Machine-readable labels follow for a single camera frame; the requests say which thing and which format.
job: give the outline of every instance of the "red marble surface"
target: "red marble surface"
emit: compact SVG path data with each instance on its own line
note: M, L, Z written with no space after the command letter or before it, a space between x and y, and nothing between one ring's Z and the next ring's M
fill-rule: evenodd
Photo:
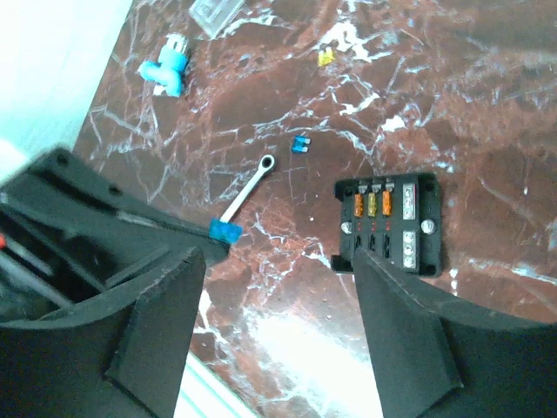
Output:
M191 347L242 399L265 417L380 416L352 276L327 261L337 179L436 172L446 272L429 281L557 320L554 0L253 0L213 41L190 5L134 3L76 153L201 223L277 158L208 274ZM136 71L175 31L191 39L188 94L153 97ZM290 153L299 134L306 155Z

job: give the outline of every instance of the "blade fuse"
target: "blade fuse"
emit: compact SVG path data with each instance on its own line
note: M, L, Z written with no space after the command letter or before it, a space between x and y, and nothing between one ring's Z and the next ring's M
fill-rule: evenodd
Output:
M383 191L383 216L391 216L393 212L393 203L391 201L391 192Z
M367 214L372 218L377 216L377 195L373 192L368 195Z
M354 216L356 218L364 216L364 198L359 193L354 195Z

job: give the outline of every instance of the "blue plastic fitting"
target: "blue plastic fitting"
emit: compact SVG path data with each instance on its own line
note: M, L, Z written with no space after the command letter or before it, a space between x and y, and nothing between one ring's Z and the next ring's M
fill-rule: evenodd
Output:
M213 219L209 226L209 236L227 244L235 244L242 236L242 227Z
M168 42L158 54L158 63L144 61L139 66L139 74L145 81L154 81L161 84L166 94L174 98L182 94L182 76L188 65L185 55L187 42L179 34L168 36Z
M292 152L295 154L301 154L303 152L308 151L307 145L309 145L312 141L309 138L297 136L294 138L292 142Z

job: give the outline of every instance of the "yellow fuse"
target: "yellow fuse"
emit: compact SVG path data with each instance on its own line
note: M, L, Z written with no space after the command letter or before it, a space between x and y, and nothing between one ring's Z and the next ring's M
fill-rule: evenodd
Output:
M377 196L375 193L369 193L367 203L367 214L375 218L377 216Z
M383 191L383 215L391 216L393 211L393 203L391 201L391 192L388 190Z
M319 56L317 60L317 65L319 67L324 67L334 61L334 54L330 46L327 46L324 51L319 51Z
M357 193L354 195L354 216L361 218L364 215L364 198Z

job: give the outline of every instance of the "white wall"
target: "white wall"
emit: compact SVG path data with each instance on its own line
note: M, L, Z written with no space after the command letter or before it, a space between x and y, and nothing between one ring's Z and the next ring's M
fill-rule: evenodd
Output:
M73 147L130 6L0 0L0 182L21 154Z

